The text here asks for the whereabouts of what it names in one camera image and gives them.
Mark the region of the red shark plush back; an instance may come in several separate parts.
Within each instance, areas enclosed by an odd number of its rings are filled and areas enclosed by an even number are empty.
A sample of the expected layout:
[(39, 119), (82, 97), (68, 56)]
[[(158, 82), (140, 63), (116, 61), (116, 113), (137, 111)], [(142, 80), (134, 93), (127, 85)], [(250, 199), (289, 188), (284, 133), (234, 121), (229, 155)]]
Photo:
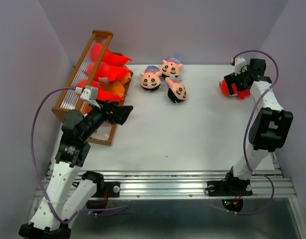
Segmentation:
[(236, 97), (243, 100), (251, 95), (248, 89), (240, 90), (236, 83), (227, 84), (225, 79), (219, 82), (219, 88), (222, 94), (228, 97)]

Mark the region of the red shark plush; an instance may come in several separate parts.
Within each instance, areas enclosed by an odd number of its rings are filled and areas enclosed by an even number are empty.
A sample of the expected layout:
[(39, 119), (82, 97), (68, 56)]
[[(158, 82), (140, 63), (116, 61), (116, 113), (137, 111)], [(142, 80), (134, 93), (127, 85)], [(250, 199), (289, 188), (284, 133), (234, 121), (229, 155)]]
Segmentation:
[(104, 44), (102, 43), (95, 43), (90, 50), (89, 58), (92, 62), (96, 62), (100, 53), (102, 50), (105, 49), (104, 56), (102, 58), (102, 61), (117, 67), (122, 67), (129, 61), (132, 61), (132, 58), (126, 56), (126, 55), (119, 55), (116, 53), (111, 52), (108, 48), (104, 47)]
[(227, 84), (225, 79), (219, 82), (219, 88), (222, 94), (228, 97), (236, 97), (243, 100), (251, 95), (248, 89), (240, 90), (236, 83)]
[(98, 89), (97, 100), (118, 102), (123, 101), (125, 99), (123, 96), (103, 90), (101, 86), (95, 81), (92, 81), (91, 86)]
[(129, 73), (131, 73), (130, 69), (124, 67), (111, 66), (105, 62), (101, 62), (100, 66), (97, 68), (93, 80), (96, 82), (120, 81)]

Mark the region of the orange shark plush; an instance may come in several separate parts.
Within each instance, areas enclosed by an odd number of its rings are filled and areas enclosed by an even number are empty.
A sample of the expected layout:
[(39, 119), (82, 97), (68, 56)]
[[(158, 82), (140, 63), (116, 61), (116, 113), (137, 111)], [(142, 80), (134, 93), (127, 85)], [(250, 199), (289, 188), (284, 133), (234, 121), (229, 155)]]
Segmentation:
[(128, 68), (128, 66), (126, 66), (126, 65), (122, 66), (122, 68), (129, 70), (129, 72), (128, 72), (126, 75), (124, 75), (124, 76), (119, 80), (119, 82), (120, 82), (122, 85), (125, 85), (127, 82), (129, 82), (129, 81), (132, 79), (134, 73), (133, 73), (133, 71), (130, 70), (130, 69)]
[(118, 95), (122, 98), (125, 97), (125, 88), (119, 81), (99, 83), (99, 85), (105, 91)]

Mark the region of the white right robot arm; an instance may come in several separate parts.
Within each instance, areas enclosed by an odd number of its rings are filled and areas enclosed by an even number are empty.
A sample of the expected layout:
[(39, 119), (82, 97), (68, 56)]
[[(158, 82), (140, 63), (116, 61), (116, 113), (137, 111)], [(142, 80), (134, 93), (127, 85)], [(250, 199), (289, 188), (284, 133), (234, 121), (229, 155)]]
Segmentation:
[(234, 72), (225, 76), (220, 84), (223, 94), (244, 99), (251, 96), (255, 106), (251, 112), (243, 139), (243, 155), (230, 169), (223, 181), (228, 194), (250, 189), (250, 179), (262, 160), (285, 144), (294, 115), (277, 101), (273, 82), (265, 76), (266, 61), (242, 57), (231, 61)]

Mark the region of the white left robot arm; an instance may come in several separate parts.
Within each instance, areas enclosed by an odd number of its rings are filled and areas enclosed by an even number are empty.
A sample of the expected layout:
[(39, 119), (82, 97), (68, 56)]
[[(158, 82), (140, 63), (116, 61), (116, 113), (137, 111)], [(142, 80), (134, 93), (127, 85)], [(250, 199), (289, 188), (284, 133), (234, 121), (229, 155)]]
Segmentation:
[(21, 225), (19, 235), (22, 238), (70, 238), (72, 224), (87, 201), (104, 192), (104, 176), (87, 171), (74, 193), (69, 194), (91, 148), (87, 140), (104, 122), (123, 125), (133, 108), (104, 102), (100, 107), (93, 107), (86, 116), (79, 110), (69, 110), (65, 114), (50, 182), (34, 216), (29, 223)]

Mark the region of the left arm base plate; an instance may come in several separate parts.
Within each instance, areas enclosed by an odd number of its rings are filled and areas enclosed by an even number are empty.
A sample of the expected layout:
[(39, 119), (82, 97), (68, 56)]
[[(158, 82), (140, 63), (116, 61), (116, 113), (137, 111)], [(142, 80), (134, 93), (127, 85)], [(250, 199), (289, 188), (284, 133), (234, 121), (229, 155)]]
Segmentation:
[(120, 196), (121, 183), (119, 181), (104, 181), (97, 184), (96, 192), (92, 198), (118, 198)]

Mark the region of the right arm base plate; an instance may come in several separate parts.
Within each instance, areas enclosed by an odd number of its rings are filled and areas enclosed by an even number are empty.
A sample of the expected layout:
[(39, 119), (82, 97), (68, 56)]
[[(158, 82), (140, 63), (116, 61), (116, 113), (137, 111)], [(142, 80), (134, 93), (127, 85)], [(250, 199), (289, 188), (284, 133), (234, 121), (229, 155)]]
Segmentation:
[(247, 191), (240, 187), (227, 185), (225, 181), (207, 181), (204, 193), (210, 197), (229, 197), (229, 196), (252, 196), (252, 190)]

